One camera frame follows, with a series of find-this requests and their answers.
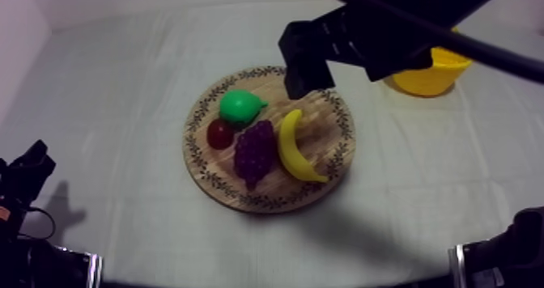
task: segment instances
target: yellow bowl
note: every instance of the yellow bowl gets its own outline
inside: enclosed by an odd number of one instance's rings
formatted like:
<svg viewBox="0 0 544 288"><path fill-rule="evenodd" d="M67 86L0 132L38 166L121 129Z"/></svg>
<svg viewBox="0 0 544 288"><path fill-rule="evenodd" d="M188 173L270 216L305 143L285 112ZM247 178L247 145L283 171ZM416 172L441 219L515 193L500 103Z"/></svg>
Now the yellow bowl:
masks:
<svg viewBox="0 0 544 288"><path fill-rule="evenodd" d="M393 80L404 92L432 97L444 94L472 61L447 49L431 49L432 67L424 70L405 70L395 74Z"/></svg>

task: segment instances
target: grape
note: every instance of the grape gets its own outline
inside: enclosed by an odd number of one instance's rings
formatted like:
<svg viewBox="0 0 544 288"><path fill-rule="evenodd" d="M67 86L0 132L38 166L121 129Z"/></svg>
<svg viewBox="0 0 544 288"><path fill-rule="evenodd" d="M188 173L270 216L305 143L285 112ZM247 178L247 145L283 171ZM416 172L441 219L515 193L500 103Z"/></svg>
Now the grape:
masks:
<svg viewBox="0 0 544 288"><path fill-rule="evenodd" d="M254 190L277 160L276 139L272 122L263 120L245 130L234 148L234 172L248 190Z"/></svg>

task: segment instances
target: decorative leaf border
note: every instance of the decorative leaf border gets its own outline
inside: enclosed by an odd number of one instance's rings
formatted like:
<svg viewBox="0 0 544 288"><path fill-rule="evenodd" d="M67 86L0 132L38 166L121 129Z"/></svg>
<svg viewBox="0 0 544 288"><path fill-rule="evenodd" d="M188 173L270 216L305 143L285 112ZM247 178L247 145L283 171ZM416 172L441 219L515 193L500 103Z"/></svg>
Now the decorative leaf border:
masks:
<svg viewBox="0 0 544 288"><path fill-rule="evenodd" d="M227 183L217 173L210 172L208 170L208 162L202 157L202 149L197 144L197 139L194 133L200 127L202 119L209 111L210 102L216 101L220 95L227 92L228 88L236 84L236 81L265 77L269 74L275 74L277 76L285 75L286 69L281 66L265 66L258 67L250 70L244 70L238 73L238 78L231 76L226 78L220 85L213 88L208 96L203 100L198 101L198 108L194 111L189 123L187 124L187 131L189 135L185 137L185 145L189 149L190 162L196 165L199 169L198 179L205 180L211 183L211 187L223 192L224 196L231 199L237 199L240 203L250 206L257 206L261 209L276 210L284 207L285 205L293 205L301 202L307 196L320 192L326 184L308 182L300 188L300 190L289 193L286 197L269 197L269 196L254 196L247 193L241 193L234 189L232 185ZM342 131L342 137L345 141L353 139L353 130L349 123L349 112L342 106L343 102L340 97L337 97L332 91L321 90L321 97L326 102L333 105L333 112L336 114L336 123ZM345 154L348 152L347 142L339 142L338 146L334 149L333 157L331 157L326 164L326 171L329 180L337 179L340 176L340 170L344 164Z"/></svg>

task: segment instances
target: purple grapes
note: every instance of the purple grapes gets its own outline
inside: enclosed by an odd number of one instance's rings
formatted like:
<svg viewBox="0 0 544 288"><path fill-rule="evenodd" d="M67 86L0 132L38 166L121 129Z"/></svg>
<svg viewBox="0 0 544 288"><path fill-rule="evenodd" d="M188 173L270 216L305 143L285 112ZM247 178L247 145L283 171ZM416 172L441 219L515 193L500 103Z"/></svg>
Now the purple grapes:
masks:
<svg viewBox="0 0 544 288"><path fill-rule="evenodd" d="M248 190L254 190L272 169L277 159L276 138L272 122L263 120L245 130L234 148L234 171Z"/></svg>

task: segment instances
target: cable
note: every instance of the cable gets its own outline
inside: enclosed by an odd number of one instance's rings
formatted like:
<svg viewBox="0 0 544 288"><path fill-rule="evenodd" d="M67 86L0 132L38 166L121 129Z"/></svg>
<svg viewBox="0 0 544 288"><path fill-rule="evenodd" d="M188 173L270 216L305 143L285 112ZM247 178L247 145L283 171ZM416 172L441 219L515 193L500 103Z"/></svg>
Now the cable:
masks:
<svg viewBox="0 0 544 288"><path fill-rule="evenodd" d="M483 64L516 74L529 80L544 83L544 62L521 56L506 49L443 29L433 23L412 15L379 0L340 0L350 6L371 6L382 13L401 19L416 27L438 45L463 54Z"/></svg>
<svg viewBox="0 0 544 288"><path fill-rule="evenodd" d="M53 216L51 216L51 214L49 214L49 212L47 212L46 210L40 209L40 208L33 207L33 206L28 208L27 212L29 212L29 213L31 213L31 212L40 212L43 215L45 215L47 218L49 218L49 220L51 221L51 233L49 233L49 235L47 235L45 237L34 237L34 236L26 235L24 233L19 233L19 236L23 236L23 237L26 237L28 239L34 239L34 240L46 240L46 239L51 238L53 235L55 235L55 232L57 231L57 224L55 223L55 220L53 219Z"/></svg>

